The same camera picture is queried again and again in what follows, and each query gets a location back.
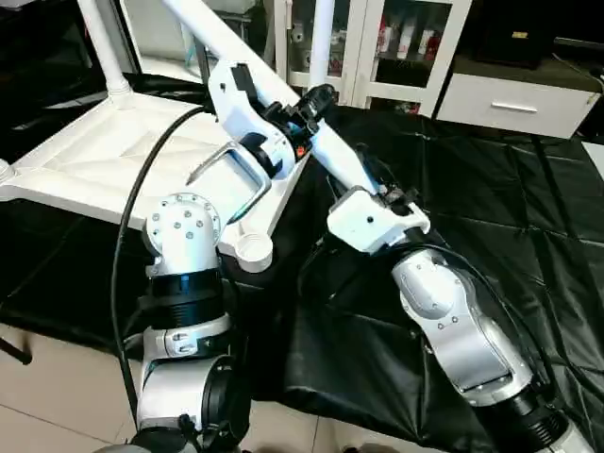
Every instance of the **bottle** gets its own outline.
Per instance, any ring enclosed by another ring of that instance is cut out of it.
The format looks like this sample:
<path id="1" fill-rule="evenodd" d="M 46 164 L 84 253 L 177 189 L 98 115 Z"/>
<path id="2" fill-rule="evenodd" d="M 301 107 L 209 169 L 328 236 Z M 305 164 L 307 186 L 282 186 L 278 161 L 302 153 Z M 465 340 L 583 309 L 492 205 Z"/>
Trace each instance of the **bottle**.
<path id="1" fill-rule="evenodd" d="M 398 42 L 398 52 L 396 57 L 398 59 L 406 59 L 409 55 L 409 48 L 411 47 L 411 40 L 413 33 L 415 32 L 415 26 L 417 24 L 416 16 L 409 16 L 402 26 L 400 31 L 400 41 Z"/>

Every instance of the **shelf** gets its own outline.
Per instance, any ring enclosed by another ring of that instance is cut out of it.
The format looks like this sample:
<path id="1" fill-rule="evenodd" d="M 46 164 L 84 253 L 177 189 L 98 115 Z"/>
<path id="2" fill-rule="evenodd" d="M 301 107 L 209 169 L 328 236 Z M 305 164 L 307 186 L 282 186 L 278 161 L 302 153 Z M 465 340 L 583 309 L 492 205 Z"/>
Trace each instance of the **shelf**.
<path id="1" fill-rule="evenodd" d="M 400 61 L 401 63 L 408 63 L 409 65 L 422 65 L 431 67 L 434 64 L 433 59 L 425 59 L 424 56 L 420 56 L 419 54 L 415 54 L 410 58 L 407 57 L 405 59 L 400 59 L 396 56 L 396 52 L 379 52 L 376 55 L 376 60 L 380 61 L 381 59 L 387 59 L 389 61 Z"/>

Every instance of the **black wire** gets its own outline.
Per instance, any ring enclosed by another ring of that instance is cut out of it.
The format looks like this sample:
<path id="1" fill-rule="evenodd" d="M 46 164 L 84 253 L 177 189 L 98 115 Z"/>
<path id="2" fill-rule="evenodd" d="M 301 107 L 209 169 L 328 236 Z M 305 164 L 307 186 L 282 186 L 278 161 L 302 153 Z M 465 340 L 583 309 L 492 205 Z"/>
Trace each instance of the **black wire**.
<path id="1" fill-rule="evenodd" d="M 126 205 L 124 206 L 124 212 L 122 213 L 122 220 L 120 221 L 120 228 L 118 230 L 117 241 L 115 243 L 115 251 L 113 253 L 113 265 L 111 267 L 111 290 L 110 290 L 110 310 L 111 310 L 111 325 L 113 327 L 113 340 L 115 342 L 116 348 L 116 356 L 118 361 L 120 362 L 120 368 L 122 370 L 122 378 L 124 379 L 124 385 L 126 387 L 126 394 L 128 397 L 128 404 L 130 405 L 130 411 L 132 412 L 132 418 L 136 424 L 136 409 L 137 409 L 137 396 L 136 396 L 136 388 L 134 386 L 134 380 L 132 379 L 132 373 L 130 372 L 130 367 L 128 365 L 128 361 L 126 358 L 126 351 L 124 348 L 124 343 L 122 341 L 122 335 L 120 331 L 120 325 L 117 317 L 117 271 L 120 263 L 120 254 L 122 252 L 122 243 L 124 242 L 124 237 L 127 232 L 128 223 L 130 222 L 130 216 L 132 215 L 132 210 L 134 209 L 134 203 L 136 202 L 136 198 L 141 191 L 141 186 L 143 185 L 144 179 L 149 173 L 149 169 L 153 164 L 153 161 L 158 156 L 161 148 L 166 144 L 170 136 L 175 132 L 175 130 L 181 126 L 185 121 L 187 121 L 192 116 L 197 113 L 201 113 L 206 111 L 206 108 L 197 107 L 195 109 L 191 109 L 187 111 L 184 115 L 180 116 L 176 119 L 159 137 L 158 141 L 155 143 L 151 152 L 144 160 L 143 166 L 141 167 L 141 171 L 136 176 L 134 184 L 132 185 L 132 189 L 130 189 L 130 194 L 128 195 L 128 199 L 126 201 Z"/>

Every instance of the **robotic arm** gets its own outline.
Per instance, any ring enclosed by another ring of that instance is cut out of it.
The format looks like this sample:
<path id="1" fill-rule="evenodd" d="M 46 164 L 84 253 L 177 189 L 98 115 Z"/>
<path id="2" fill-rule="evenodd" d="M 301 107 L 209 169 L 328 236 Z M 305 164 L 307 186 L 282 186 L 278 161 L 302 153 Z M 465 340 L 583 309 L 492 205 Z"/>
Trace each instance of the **robotic arm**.
<path id="1" fill-rule="evenodd" d="M 220 58 L 210 94 L 233 142 L 193 171 L 186 192 L 160 200 L 145 225 L 143 237 L 156 260 L 147 268 L 150 288 L 141 299 L 152 321 L 143 334 L 133 444 L 151 452 L 222 451 L 243 438 L 250 410 L 249 392 L 229 355 L 230 319 L 215 251 L 224 226 L 242 218 L 271 180 L 286 177 L 308 152 L 348 189 L 327 227 L 360 252 L 409 243 L 411 232 L 422 237 L 430 223 L 411 202 L 406 215 L 393 213 L 354 151 L 322 121 L 332 88 L 316 87 L 299 99 L 203 2 L 164 2 Z M 535 390 L 528 364 L 481 313 L 472 279 L 446 258 L 418 249 L 392 276 L 403 309 L 497 446 L 592 452 L 574 424 Z"/>

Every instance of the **black cloth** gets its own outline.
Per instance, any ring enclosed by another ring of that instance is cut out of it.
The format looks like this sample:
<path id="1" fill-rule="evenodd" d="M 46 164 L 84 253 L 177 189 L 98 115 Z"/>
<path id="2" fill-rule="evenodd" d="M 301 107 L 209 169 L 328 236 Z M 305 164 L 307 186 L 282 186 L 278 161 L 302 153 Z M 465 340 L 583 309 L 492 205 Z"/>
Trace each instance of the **black cloth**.
<path id="1" fill-rule="evenodd" d="M 194 84 L 155 76 L 130 82 L 138 92 L 208 102 Z M 86 77 L 73 89 L 77 95 L 100 90 L 97 79 Z M 48 110 L 50 101 L 36 93 L 30 109 L 0 126 L 0 157 L 18 159 L 91 106 L 81 101 Z M 404 188 L 416 187 L 418 204 L 446 241 L 525 314 L 555 364 L 566 403 L 596 451 L 604 451 L 604 186 L 580 143 L 475 136 L 424 118 L 344 108 L 329 121 L 350 143 L 367 143 Z M 405 317 L 385 262 L 367 264 L 340 247 L 305 271 L 305 296 L 297 298 L 298 269 L 325 233 L 332 200 L 325 172 L 310 161 L 274 233 L 275 266 L 246 276 L 227 263 L 238 280 L 263 289 L 250 294 L 240 314 L 255 397 L 421 445 L 492 451 Z M 110 348 L 117 226 L 23 200 L 0 204 L 0 225 L 9 263 L 0 276 L 0 319 Z M 149 260 L 135 231 L 125 247 L 123 322 L 145 290 Z M 566 355 L 592 387 L 565 366 Z"/>

